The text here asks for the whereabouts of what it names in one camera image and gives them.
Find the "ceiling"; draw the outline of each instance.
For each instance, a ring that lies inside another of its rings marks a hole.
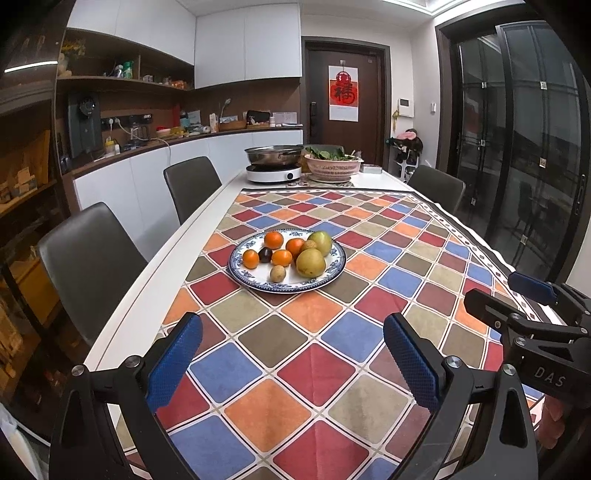
[[[294,0],[177,0],[195,16],[254,5],[294,3]],[[375,20],[410,28],[431,18],[432,0],[298,0],[304,15]]]

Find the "colorful checkered tablecloth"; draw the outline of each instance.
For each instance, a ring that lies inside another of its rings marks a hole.
[[[325,230],[345,249],[340,277],[300,295],[265,294],[226,272],[235,245],[267,229]],[[479,288],[548,321],[508,290],[509,270],[436,205],[409,192],[244,190],[180,290],[158,336],[187,311],[204,335],[171,403],[157,416],[203,480],[385,480],[429,413],[413,400],[384,346],[401,311],[444,355],[498,369],[496,332],[466,313]],[[530,406],[541,394],[525,388]],[[450,458],[463,448],[466,415]],[[142,466],[125,425],[128,459]]]

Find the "screw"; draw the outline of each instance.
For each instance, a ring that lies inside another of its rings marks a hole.
[[[448,356],[445,361],[452,368],[460,368],[462,366],[462,360],[453,355]]]
[[[72,368],[72,375],[79,377],[84,373],[84,365],[76,365]]]
[[[142,358],[139,355],[131,355],[125,359],[124,364],[127,368],[135,368],[141,361]]]
[[[507,375],[513,376],[517,373],[517,370],[515,370],[515,367],[511,364],[503,364],[503,372]]]

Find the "blue gripper pad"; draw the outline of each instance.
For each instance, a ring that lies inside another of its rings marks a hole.
[[[513,272],[507,277],[507,283],[511,290],[521,293],[524,297],[536,301],[541,305],[554,305],[556,303],[556,293],[552,285],[536,278],[528,277],[523,273]]]
[[[417,404],[434,413],[441,404],[437,378],[394,315],[384,321],[384,341]]]
[[[168,405],[195,352],[201,345],[202,338],[201,318],[193,314],[148,377],[146,402],[152,413]]]

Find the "upper cabinet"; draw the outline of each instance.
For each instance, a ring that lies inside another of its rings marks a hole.
[[[195,21],[176,0],[76,0],[68,27],[125,38],[192,65]]]
[[[277,77],[301,77],[299,4],[197,17],[195,88]]]

